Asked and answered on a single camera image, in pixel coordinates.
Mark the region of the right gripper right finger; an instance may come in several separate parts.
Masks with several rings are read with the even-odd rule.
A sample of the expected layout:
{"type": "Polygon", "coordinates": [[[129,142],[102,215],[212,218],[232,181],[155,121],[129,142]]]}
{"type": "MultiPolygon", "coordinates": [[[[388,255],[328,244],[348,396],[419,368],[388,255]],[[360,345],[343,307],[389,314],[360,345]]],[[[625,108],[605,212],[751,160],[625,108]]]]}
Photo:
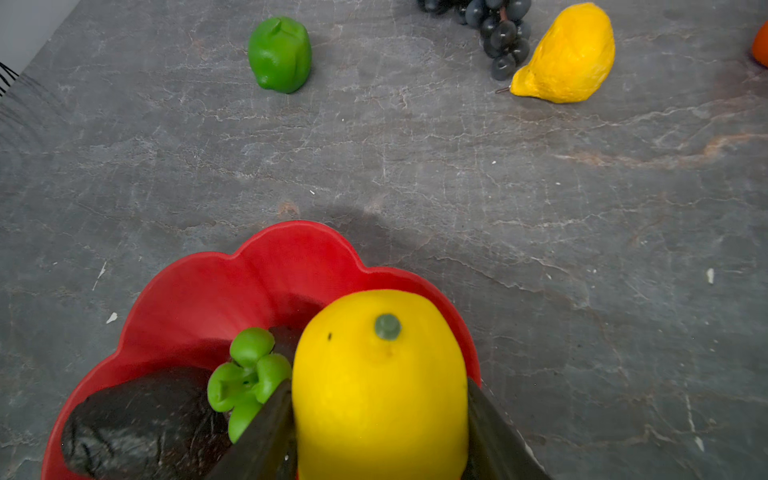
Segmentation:
{"type": "Polygon", "coordinates": [[[549,480],[518,430],[468,380],[469,455],[462,479],[549,480]]]}

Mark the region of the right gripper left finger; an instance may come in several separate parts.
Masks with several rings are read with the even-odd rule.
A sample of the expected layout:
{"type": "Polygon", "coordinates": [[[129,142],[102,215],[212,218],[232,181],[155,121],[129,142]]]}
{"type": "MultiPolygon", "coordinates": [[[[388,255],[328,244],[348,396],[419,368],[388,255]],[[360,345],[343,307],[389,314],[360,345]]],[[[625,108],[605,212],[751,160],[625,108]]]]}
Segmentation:
{"type": "Polygon", "coordinates": [[[283,381],[205,480],[294,480],[297,442],[291,381],[283,381]]]}

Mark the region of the dark avocado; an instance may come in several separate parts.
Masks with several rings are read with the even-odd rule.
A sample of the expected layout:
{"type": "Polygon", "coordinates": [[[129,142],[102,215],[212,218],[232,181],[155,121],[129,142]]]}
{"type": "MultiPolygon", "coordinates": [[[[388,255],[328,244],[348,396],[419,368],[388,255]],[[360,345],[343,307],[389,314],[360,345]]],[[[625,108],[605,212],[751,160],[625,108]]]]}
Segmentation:
{"type": "Polygon", "coordinates": [[[66,468],[91,479],[203,479],[232,446],[207,399],[210,372],[160,370],[88,396],[61,434],[66,468]]]}

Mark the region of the yellow lemon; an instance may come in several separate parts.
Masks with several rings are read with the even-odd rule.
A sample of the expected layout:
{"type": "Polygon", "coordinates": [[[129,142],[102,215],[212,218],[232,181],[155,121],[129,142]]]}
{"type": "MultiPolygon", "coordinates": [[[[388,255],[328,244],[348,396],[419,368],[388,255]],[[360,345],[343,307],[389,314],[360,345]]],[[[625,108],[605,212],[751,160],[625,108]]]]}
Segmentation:
{"type": "Polygon", "coordinates": [[[341,297],[304,329],[292,403],[301,479],[458,479],[468,375],[446,319],[399,290],[341,297]]]}

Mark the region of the red flower-shaped fruit bowl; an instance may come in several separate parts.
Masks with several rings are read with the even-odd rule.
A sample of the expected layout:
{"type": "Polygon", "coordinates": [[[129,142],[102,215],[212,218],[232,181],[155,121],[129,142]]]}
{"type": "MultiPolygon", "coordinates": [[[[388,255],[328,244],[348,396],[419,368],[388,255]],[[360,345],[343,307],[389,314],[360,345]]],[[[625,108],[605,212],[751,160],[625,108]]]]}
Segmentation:
{"type": "Polygon", "coordinates": [[[299,330],[334,300],[379,289],[429,299],[454,333],[468,376],[482,381],[467,325],[433,284],[408,271],[365,266],[353,246],[328,226],[282,222],[260,231],[232,255],[189,255],[149,282],[125,320],[116,351],[80,381],[62,407],[46,446],[42,478],[75,478],[64,463],[61,435],[71,411],[91,394],[172,366],[214,370],[246,328],[299,330]]]}

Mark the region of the green lime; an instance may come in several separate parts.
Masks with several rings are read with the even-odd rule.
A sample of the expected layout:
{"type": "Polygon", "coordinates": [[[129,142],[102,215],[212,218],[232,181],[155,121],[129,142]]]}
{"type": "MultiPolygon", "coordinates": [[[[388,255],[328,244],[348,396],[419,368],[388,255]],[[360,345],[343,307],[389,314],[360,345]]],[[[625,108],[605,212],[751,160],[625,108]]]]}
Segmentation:
{"type": "Polygon", "coordinates": [[[248,60],[261,88],[284,94],[299,90],[312,65],[306,28],[285,16],[264,20],[250,36],[248,60]]]}

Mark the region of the small yellow pear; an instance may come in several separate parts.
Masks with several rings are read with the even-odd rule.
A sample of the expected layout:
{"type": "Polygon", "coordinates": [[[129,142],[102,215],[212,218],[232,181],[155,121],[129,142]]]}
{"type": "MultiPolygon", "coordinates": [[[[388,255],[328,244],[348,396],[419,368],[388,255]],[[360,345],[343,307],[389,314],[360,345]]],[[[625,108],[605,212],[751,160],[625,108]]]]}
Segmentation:
{"type": "Polygon", "coordinates": [[[509,92],[556,104],[589,99],[614,65],[616,46],[609,16],[592,2],[572,5],[554,20],[509,92]]]}

